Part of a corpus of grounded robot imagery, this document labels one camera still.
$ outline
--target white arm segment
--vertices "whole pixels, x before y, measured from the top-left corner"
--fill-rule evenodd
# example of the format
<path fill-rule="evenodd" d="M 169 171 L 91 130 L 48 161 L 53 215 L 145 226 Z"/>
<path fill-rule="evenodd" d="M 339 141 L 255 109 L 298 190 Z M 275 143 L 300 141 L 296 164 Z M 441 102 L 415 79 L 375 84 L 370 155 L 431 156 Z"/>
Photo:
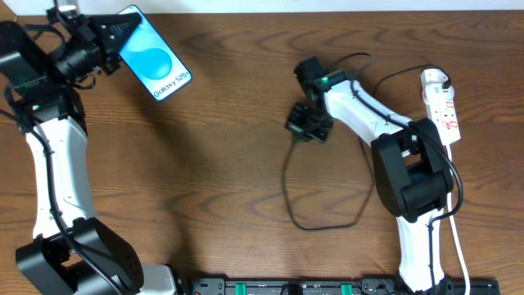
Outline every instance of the white arm segment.
<path fill-rule="evenodd" d="M 331 90 L 324 94 L 327 112 L 333 118 L 341 120 L 348 125 L 368 145 L 381 134 L 393 134 L 402 128 L 386 122 L 375 112 L 368 109 L 351 92 L 350 81 L 346 80 L 332 86 Z M 385 107 L 360 86 L 358 81 L 354 82 L 355 91 L 372 107 L 382 114 L 391 116 L 391 119 L 407 124 L 411 121 L 408 117 L 398 115 Z"/>
<path fill-rule="evenodd" d="M 56 203 L 65 227 L 72 227 L 73 220 L 79 217 L 97 217 L 85 165 L 88 140 L 84 130 L 68 117 L 46 121 L 34 127 L 34 131 L 47 141 L 52 150 Z M 26 141 L 33 153 L 38 190 L 38 211 L 33 238 L 39 234 L 47 238 L 57 234 L 59 230 L 49 212 L 46 161 L 42 144 L 32 134 L 26 135 Z"/>
<path fill-rule="evenodd" d="M 430 218 L 442 215 L 442 210 L 434 209 L 419 216 L 417 222 L 409 223 L 404 217 L 397 217 L 400 236 L 399 273 L 412 291 L 426 291 L 432 287 L 429 269 L 429 231 L 427 224 Z M 439 249 L 440 220 L 433 222 L 433 273 L 435 284 L 444 278 L 440 266 Z"/>

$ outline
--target white wall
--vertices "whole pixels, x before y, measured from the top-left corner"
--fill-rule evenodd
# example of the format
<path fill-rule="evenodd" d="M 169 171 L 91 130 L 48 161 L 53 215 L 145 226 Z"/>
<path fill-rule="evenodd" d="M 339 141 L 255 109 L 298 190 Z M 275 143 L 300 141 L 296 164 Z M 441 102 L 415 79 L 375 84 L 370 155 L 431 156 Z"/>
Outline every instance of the white wall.
<path fill-rule="evenodd" d="M 18 16 L 44 15 L 52 0 L 3 0 Z M 85 14 L 136 4 L 145 13 L 521 10 L 524 0 L 79 0 Z"/>

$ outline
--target wood grain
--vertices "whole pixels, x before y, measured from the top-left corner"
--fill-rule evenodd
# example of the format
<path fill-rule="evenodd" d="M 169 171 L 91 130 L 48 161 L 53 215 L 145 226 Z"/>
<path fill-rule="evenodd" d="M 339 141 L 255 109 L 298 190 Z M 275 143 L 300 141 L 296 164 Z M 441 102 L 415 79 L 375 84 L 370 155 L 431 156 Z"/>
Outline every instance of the wood grain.
<path fill-rule="evenodd" d="M 193 82 L 155 103 L 124 66 L 81 93 L 96 207 L 142 262 L 232 278 L 394 274 L 397 228 L 376 193 L 355 228 L 307 234 L 291 225 L 278 182 L 290 144 L 283 125 L 303 98 L 292 74 L 296 63 L 366 51 L 378 58 L 364 72 L 366 87 L 426 60 L 452 75 L 463 136 L 454 159 L 466 192 L 457 223 L 468 269 L 473 277 L 495 277 L 504 294 L 522 292 L 524 12 L 150 19 Z M 40 42 L 51 48 L 56 40 L 44 35 Z M 344 66 L 356 70 L 364 61 Z M 387 82 L 377 96 L 399 113 L 424 116 L 416 73 Z M 0 107 L 7 107 L 4 101 Z M 0 293 L 34 293 L 14 262 L 34 226 L 33 163 L 24 139 L 3 118 L 0 138 Z M 297 148 L 289 189 L 302 222 L 354 217 L 370 181 L 356 139 L 337 123 L 326 144 Z M 446 274 L 460 277 L 448 221 L 441 240 Z"/>

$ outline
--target phone screen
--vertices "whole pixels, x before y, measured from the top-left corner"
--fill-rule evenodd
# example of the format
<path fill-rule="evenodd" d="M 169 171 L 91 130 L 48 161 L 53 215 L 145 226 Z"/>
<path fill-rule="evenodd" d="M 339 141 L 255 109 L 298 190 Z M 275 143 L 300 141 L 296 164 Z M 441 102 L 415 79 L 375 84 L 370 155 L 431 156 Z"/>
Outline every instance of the phone screen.
<path fill-rule="evenodd" d="M 191 82 L 192 76 L 138 7 L 131 5 L 119 14 L 133 12 L 140 14 L 142 23 L 120 50 L 120 56 L 151 95 L 161 101 Z"/>

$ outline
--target power strip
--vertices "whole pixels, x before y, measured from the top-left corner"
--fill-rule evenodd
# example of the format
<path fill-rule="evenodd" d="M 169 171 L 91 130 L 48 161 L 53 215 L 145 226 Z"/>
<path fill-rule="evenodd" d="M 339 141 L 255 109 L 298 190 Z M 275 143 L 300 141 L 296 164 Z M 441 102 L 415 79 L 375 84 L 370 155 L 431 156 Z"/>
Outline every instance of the power strip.
<path fill-rule="evenodd" d="M 428 69 L 421 74 L 422 98 L 426 103 L 427 117 L 435 123 L 443 145 L 460 139 L 459 120 L 453 101 L 453 86 L 442 88 L 449 79 L 442 70 Z"/>

